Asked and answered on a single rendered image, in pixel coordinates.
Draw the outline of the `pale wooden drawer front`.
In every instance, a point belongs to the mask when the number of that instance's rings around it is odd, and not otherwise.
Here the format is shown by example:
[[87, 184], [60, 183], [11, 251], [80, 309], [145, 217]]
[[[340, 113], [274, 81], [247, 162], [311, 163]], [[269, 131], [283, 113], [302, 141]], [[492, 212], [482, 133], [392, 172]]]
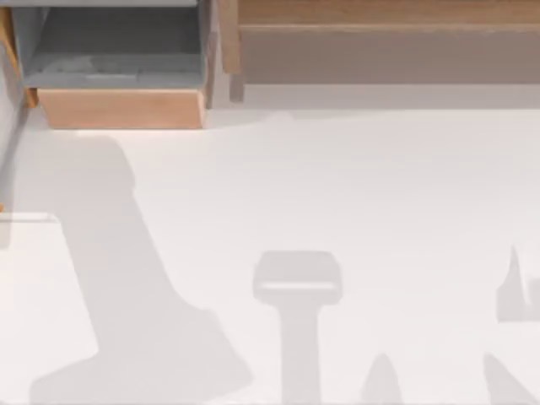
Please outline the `pale wooden drawer front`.
[[200, 89], [39, 89], [56, 129], [199, 129], [206, 115]]

